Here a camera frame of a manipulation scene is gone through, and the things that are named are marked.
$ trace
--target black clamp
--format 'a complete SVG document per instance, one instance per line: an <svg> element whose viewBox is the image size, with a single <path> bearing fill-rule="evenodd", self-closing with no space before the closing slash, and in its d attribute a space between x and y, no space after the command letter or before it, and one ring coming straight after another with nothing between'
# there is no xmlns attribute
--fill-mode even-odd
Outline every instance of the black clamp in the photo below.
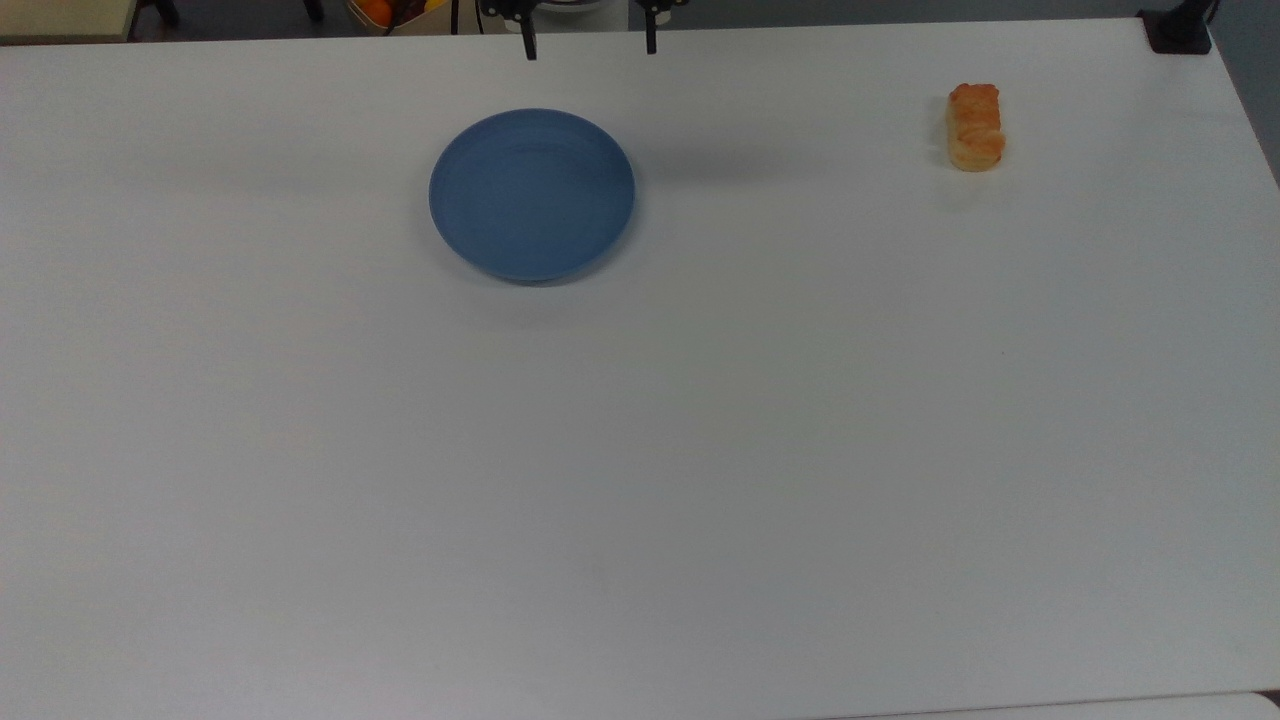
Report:
<svg viewBox="0 0 1280 720"><path fill-rule="evenodd" d="M520 26L520 35L525 38L525 56L530 60L538 59L538 40L534 37L534 8L541 0L480 0L480 12L495 18L502 15Z"/></svg>
<svg viewBox="0 0 1280 720"><path fill-rule="evenodd" d="M644 10L644 41L650 55L658 54L658 15L669 13L672 5L687 5L689 0L636 0Z"/></svg>
<svg viewBox="0 0 1280 720"><path fill-rule="evenodd" d="M1151 49L1162 55L1207 55L1213 42L1207 23L1217 13L1219 0L1185 0L1172 10L1142 10Z"/></svg>

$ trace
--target white table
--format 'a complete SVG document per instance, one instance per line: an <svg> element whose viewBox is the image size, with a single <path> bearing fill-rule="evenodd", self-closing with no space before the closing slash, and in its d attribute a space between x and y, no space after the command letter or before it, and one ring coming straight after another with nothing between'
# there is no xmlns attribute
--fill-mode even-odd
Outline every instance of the white table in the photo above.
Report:
<svg viewBox="0 0 1280 720"><path fill-rule="evenodd" d="M1220 58L1137 20L659 46L0 50L8 712L1280 685L1280 195ZM943 159L957 82L1004 91L995 172ZM557 287L426 206L529 105L640 186Z"/></svg>
<svg viewBox="0 0 1280 720"><path fill-rule="evenodd" d="M1087 702L936 712L928 720L1277 720L1280 710L1256 694L1224 694L1126 702Z"/></svg>

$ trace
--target pastry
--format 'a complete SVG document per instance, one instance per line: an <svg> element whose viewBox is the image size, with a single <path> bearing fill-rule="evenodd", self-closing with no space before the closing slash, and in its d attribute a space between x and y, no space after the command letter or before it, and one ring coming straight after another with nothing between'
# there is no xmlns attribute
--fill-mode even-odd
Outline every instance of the pastry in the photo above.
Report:
<svg viewBox="0 0 1280 720"><path fill-rule="evenodd" d="M961 170L989 170L1005 152L1000 131L1000 91L993 85L961 83L947 100L947 152Z"/></svg>

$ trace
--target plate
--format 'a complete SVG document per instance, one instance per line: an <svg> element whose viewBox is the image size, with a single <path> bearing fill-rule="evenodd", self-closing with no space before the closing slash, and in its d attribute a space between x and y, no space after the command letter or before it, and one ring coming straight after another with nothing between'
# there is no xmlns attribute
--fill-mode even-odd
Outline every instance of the plate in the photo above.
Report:
<svg viewBox="0 0 1280 720"><path fill-rule="evenodd" d="M465 129L431 172L431 219L465 260L499 278L545 282L600 259L635 206L622 147L559 110L512 110Z"/></svg>

